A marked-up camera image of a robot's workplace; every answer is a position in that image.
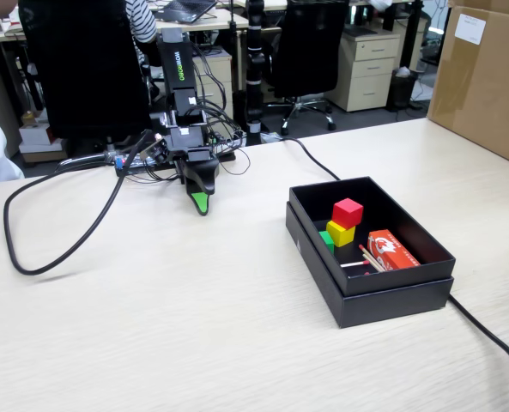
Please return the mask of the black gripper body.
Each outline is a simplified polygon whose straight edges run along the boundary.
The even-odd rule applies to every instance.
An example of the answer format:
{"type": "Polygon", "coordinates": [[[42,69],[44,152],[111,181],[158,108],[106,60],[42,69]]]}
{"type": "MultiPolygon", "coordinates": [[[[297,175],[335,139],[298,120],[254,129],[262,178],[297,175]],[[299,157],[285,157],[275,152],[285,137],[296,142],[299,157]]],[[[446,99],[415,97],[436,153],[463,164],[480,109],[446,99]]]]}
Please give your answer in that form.
{"type": "Polygon", "coordinates": [[[168,160],[178,172],[211,170],[211,146],[206,142],[202,126],[181,126],[170,129],[167,137],[168,160]]]}

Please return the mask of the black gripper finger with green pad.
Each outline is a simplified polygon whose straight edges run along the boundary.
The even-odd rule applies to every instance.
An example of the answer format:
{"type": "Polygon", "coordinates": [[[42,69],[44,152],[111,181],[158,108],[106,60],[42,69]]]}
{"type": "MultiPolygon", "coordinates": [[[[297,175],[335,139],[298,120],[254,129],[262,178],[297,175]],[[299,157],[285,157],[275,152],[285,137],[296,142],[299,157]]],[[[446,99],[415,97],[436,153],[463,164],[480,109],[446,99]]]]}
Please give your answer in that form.
{"type": "Polygon", "coordinates": [[[183,161],[185,188],[188,195],[203,192],[208,196],[215,194],[215,179],[220,162],[217,157],[202,155],[189,156],[183,161]]]}
{"type": "Polygon", "coordinates": [[[207,215],[209,213],[209,195],[204,192],[190,193],[189,197],[195,205],[199,215],[207,215]]]}

